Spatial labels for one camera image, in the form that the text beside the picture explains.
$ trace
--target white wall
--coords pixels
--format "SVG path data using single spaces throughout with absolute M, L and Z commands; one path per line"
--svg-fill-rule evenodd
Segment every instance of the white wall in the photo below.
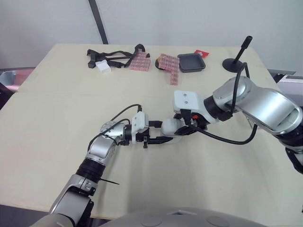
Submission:
M 110 44 L 240 46 L 252 35 L 268 68 L 303 74 L 303 0 L 97 3 Z M 88 0 L 0 0 L 0 69 L 36 66 L 55 43 L 102 43 Z
M 111 44 L 240 46 L 251 35 L 267 68 L 303 73 L 303 0 L 98 0 L 98 5 Z
M 102 43 L 87 0 L 0 0 L 0 69 L 36 66 L 56 43 Z

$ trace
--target black round base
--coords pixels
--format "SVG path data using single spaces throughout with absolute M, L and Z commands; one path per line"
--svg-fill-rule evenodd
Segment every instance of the black round base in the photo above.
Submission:
M 227 58 L 222 62 L 223 68 L 225 68 L 229 72 L 238 72 L 240 66 L 242 65 L 241 61 L 237 61 L 233 63 L 234 58 Z

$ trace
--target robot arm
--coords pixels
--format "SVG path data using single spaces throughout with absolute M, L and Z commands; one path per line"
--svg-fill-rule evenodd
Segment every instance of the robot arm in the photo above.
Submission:
M 204 98 L 195 92 L 175 91 L 174 119 L 165 120 L 162 132 L 167 136 L 189 135 L 206 130 L 207 125 L 226 121 L 230 113 L 236 78 Z M 280 92 L 256 86 L 248 77 L 240 77 L 235 112 L 276 137 L 285 147 L 295 169 L 303 174 L 303 112 Z

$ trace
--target metal frame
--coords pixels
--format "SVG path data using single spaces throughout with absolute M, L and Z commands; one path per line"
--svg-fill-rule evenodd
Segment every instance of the metal frame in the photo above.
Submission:
M 96 0 L 89 0 L 89 5 L 90 5 L 90 8 L 91 8 L 91 11 L 93 12 L 93 16 L 95 18 L 95 21 L 96 21 L 96 24 L 97 24 L 102 42 L 103 42 L 103 44 L 108 44 L 108 40 L 107 40 L 107 37 L 106 37 L 106 34 L 105 34 L 105 30 L 104 30 L 104 27 L 103 27 L 103 23 L 102 23 L 102 20 L 101 20 L 101 17 L 100 17 L 100 13 L 99 13 L 99 10 L 98 10 Z

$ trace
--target silver robot arm segment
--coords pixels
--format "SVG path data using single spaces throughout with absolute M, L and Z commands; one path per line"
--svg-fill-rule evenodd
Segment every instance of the silver robot arm segment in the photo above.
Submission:
M 189 135 L 210 123 L 232 117 L 231 106 L 236 78 L 228 80 L 213 95 L 204 98 L 195 92 L 175 91 L 172 120 L 162 124 L 164 134 Z M 285 147 L 295 169 L 303 174 L 303 112 L 279 91 L 256 86 L 248 77 L 240 77 L 235 112 L 243 112 L 260 128 L 276 137 Z
M 116 122 L 105 123 L 100 132 L 109 129 Z M 97 137 L 91 144 L 87 155 L 68 183 L 65 185 L 50 209 L 50 215 L 45 216 L 33 226 L 77 226 L 90 217 L 93 208 L 93 196 L 103 171 L 114 155 L 116 145 L 124 139 L 125 124 L 119 123 L 114 128 Z

